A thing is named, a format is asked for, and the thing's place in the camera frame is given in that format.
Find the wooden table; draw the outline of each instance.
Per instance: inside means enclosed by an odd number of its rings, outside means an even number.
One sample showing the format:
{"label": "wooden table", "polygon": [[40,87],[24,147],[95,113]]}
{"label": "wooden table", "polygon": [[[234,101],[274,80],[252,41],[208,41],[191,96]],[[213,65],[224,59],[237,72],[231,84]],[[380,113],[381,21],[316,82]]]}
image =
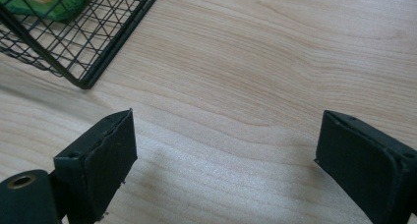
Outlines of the wooden table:
{"label": "wooden table", "polygon": [[0,180],[133,108],[101,223],[370,223],[313,162],[322,114],[417,148],[416,28],[416,0],[158,0],[92,90],[2,55]]}

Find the screw hole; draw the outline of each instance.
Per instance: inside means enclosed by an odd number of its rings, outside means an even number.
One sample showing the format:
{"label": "screw hole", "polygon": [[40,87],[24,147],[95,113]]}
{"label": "screw hole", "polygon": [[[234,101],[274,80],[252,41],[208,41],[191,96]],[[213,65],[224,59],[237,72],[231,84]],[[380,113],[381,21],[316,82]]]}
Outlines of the screw hole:
{"label": "screw hole", "polygon": [[404,153],[404,156],[406,156],[407,158],[414,158],[415,155],[412,153]]}
{"label": "screw hole", "polygon": [[78,152],[72,152],[72,153],[68,154],[69,158],[76,158],[78,156],[80,156],[80,154]]}
{"label": "screw hole", "polygon": [[25,175],[14,179],[7,185],[7,187],[13,190],[20,189],[30,185],[32,182],[34,182],[35,179],[35,175]]}

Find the wire basket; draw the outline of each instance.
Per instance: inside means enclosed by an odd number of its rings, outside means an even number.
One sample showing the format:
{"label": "wire basket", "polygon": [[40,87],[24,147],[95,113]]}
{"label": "wire basket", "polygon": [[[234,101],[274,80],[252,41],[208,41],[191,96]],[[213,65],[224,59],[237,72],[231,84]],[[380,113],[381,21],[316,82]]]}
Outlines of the wire basket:
{"label": "wire basket", "polygon": [[65,1],[0,0],[0,51],[91,88],[155,0],[74,0],[78,12]]}

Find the green object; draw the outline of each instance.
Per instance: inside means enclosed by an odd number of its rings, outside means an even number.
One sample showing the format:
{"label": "green object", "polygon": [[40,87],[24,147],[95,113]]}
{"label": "green object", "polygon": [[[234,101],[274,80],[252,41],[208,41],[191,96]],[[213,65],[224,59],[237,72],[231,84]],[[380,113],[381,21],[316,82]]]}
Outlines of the green object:
{"label": "green object", "polygon": [[14,14],[38,15],[43,19],[63,21],[72,18],[83,9],[87,0],[50,0],[41,3],[34,0],[0,0]]}

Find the metal mesh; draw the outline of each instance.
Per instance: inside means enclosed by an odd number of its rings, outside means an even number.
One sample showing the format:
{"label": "metal mesh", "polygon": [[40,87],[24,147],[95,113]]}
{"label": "metal mesh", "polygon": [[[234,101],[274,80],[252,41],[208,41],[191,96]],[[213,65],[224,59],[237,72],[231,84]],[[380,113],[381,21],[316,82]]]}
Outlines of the metal mesh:
{"label": "metal mesh", "polygon": [[[109,58],[111,61],[112,57],[108,55],[117,53],[126,35],[133,31],[154,0],[86,0],[79,14],[59,22],[48,20],[48,12],[37,14],[32,4],[24,1],[32,10],[32,15],[13,15],[16,21],[82,83],[86,75],[99,72],[98,68],[108,65],[102,62],[109,62]],[[5,1],[3,5],[7,7],[9,2],[13,0]],[[30,43],[18,38],[15,32],[0,23],[1,52],[56,76],[63,75],[45,56],[39,56]]]}

